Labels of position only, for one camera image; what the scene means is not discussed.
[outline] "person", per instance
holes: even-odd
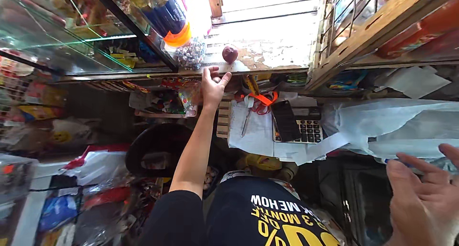
[[[204,103],[172,179],[146,221],[139,245],[336,246],[339,242],[320,219],[279,182],[226,175],[215,191],[204,222],[202,190],[213,120],[231,78],[217,78],[218,67],[204,68]],[[440,151],[459,167],[459,150]],[[387,164],[393,189],[393,235],[386,246],[452,246],[459,233],[459,178],[416,157],[397,154]],[[404,164],[424,172],[420,180]]]

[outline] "pen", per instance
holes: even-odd
[[[247,124],[248,124],[248,121],[249,121],[249,116],[250,116],[250,113],[252,112],[252,110],[250,108],[247,108],[247,109],[249,110],[249,112],[247,113],[246,121],[244,122],[244,127],[242,127],[242,134],[240,135],[241,138],[243,138],[244,135],[246,134]]]

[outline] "glass shelf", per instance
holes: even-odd
[[[148,34],[135,10],[129,18]],[[132,71],[95,41],[136,37],[99,0],[0,0],[0,49],[71,73]]]

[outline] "glass display case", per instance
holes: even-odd
[[[0,0],[0,50],[68,75],[121,73],[135,71],[138,60],[118,45],[128,43],[153,55],[163,71],[177,72],[175,60],[160,49],[161,37],[130,3]]]

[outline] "orange lid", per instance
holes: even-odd
[[[178,34],[169,33],[164,38],[164,42],[171,47],[180,47],[186,44],[191,39],[191,28],[190,23],[186,23],[185,26]]]

